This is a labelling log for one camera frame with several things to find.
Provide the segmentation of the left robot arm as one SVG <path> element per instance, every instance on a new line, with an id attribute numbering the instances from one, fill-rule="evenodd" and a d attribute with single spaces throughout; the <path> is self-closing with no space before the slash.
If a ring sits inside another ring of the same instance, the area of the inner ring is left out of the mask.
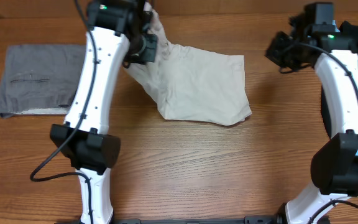
<path id="1" fill-rule="evenodd" d="M 149 33 L 147 1 L 92 1 L 85 21 L 86 53 L 76 94 L 50 139 L 70 160 L 81 186 L 77 223 L 113 223 L 110 177 L 121 140 L 108 133 L 109 110 L 121 67 L 154 62 L 157 36 Z"/>

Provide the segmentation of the beige cotton shorts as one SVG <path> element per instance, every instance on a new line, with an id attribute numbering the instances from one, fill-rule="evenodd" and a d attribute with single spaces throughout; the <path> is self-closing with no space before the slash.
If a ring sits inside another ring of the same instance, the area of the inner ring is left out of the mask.
<path id="1" fill-rule="evenodd" d="M 156 102 L 162 117 L 222 126 L 249 117 L 244 56 L 173 44 L 152 5 L 144 9 L 152 13 L 149 34 L 158 37 L 157 55 L 154 62 L 133 63 L 126 72 Z"/>

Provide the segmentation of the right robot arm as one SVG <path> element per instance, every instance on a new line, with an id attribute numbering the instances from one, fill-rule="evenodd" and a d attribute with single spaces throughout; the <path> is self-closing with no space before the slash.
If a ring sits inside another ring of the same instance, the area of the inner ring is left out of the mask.
<path id="1" fill-rule="evenodd" d="M 330 2 L 307 4 L 279 32 L 265 55 L 282 74 L 311 67 L 321 82 L 321 116 L 329 141 L 311 160 L 311 182 L 284 203 L 271 223 L 328 223 L 336 205 L 358 196 L 358 54 L 356 40 L 337 31 Z"/>

